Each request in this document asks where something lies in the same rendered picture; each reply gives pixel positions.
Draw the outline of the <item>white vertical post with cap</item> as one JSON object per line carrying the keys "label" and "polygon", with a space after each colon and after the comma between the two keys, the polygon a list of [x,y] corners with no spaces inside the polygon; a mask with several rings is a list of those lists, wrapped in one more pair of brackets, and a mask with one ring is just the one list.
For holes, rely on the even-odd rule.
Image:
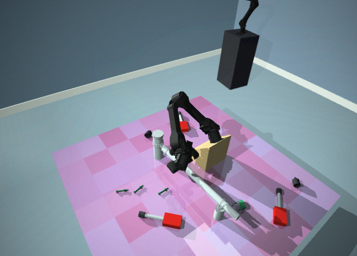
{"label": "white vertical post with cap", "polygon": [[[163,143],[163,131],[155,130],[152,132],[153,142],[154,144],[162,144]],[[154,158],[156,160],[161,160],[163,158],[163,152],[161,148],[156,148],[153,146]]]}

